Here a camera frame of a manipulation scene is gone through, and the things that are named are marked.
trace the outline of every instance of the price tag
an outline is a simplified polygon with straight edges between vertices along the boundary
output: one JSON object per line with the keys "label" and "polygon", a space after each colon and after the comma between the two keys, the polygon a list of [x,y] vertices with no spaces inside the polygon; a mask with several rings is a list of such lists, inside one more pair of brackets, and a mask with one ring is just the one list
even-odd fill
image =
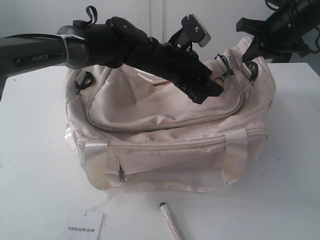
{"label": "price tag", "polygon": [[103,217],[103,212],[74,211],[53,240],[97,240]]}

